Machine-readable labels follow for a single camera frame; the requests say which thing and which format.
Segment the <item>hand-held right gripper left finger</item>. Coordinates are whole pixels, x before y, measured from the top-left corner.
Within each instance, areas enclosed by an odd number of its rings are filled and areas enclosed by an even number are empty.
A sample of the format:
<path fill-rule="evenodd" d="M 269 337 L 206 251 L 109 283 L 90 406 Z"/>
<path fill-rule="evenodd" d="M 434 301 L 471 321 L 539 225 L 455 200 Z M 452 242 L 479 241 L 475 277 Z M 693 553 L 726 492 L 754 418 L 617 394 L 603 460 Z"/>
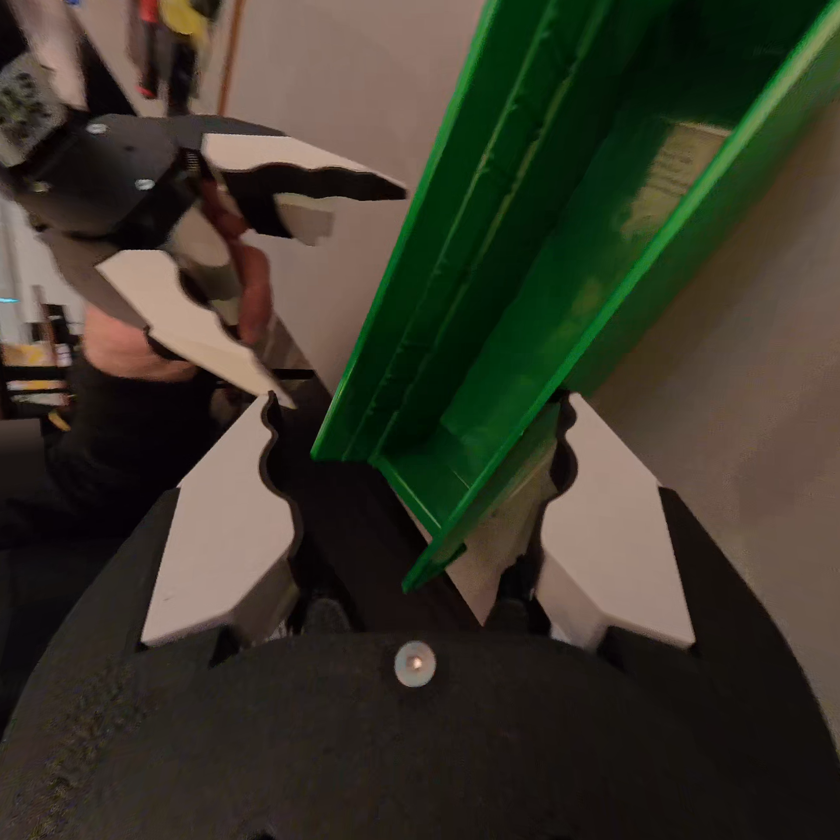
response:
<path fill-rule="evenodd" d="M 179 483 L 143 646 L 225 628 L 250 647 L 288 619 L 302 525 L 268 470 L 281 419 L 276 394 L 258 396 Z"/>

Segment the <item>green plastic bin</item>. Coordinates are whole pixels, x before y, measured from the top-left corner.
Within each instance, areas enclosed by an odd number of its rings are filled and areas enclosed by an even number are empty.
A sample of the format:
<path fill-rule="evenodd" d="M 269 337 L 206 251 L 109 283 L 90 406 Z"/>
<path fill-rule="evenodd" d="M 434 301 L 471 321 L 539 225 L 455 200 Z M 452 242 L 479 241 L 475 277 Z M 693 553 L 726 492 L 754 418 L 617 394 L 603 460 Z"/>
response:
<path fill-rule="evenodd" d="M 525 477 L 838 92 L 839 2 L 487 2 L 312 456 L 431 537 Z"/>

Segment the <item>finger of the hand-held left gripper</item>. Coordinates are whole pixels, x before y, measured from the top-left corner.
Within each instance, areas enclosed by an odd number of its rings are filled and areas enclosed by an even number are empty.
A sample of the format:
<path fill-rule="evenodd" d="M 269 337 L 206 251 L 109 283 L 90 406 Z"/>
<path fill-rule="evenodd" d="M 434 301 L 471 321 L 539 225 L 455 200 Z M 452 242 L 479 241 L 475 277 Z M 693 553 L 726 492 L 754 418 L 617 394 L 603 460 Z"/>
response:
<path fill-rule="evenodd" d="M 249 228 L 307 246 L 332 236 L 335 200 L 407 197 L 404 184 L 286 135 L 209 133 L 201 154 Z"/>
<path fill-rule="evenodd" d="M 189 298 L 170 255 L 122 250 L 96 270 L 141 316 L 153 341 L 252 396 L 273 392 L 279 404 L 297 408 L 254 351 L 228 334 L 219 315 Z"/>

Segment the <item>person's left forearm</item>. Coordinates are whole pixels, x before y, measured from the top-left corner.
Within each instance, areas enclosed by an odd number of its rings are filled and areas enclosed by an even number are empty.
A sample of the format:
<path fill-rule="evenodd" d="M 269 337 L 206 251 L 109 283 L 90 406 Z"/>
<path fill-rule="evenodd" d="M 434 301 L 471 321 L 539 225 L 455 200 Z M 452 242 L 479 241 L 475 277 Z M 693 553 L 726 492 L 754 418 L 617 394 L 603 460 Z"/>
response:
<path fill-rule="evenodd" d="M 40 499 L 75 534 L 128 533 L 205 455 L 215 437 L 215 378 L 144 381 L 73 369 L 76 411 L 48 451 Z"/>

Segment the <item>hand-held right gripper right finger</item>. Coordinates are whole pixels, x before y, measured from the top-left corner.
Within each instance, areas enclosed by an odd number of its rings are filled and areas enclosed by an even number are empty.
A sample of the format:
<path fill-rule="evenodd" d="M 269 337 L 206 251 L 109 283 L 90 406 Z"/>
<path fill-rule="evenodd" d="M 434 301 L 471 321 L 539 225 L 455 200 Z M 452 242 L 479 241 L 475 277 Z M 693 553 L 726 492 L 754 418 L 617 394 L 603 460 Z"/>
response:
<path fill-rule="evenodd" d="M 574 477 L 544 509 L 537 601 L 563 640 L 595 650 L 620 628 L 687 650 L 696 642 L 654 474 L 578 393 L 556 455 Z"/>

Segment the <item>person's left hand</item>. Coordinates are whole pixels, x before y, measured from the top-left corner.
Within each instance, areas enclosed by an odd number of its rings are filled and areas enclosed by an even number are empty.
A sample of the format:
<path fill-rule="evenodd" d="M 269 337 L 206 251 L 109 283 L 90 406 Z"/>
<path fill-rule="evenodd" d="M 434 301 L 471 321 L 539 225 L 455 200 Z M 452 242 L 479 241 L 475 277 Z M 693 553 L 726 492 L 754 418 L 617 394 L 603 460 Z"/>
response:
<path fill-rule="evenodd" d="M 242 242 L 249 226 L 223 202 L 215 182 L 203 181 L 202 195 L 203 213 L 225 242 L 242 289 L 239 338 L 253 347 L 264 337 L 274 311 L 268 258 L 260 249 Z M 197 373 L 187 361 L 167 360 L 154 352 L 143 330 L 91 304 L 85 310 L 81 352 L 100 372 L 128 380 L 180 383 L 190 381 Z"/>

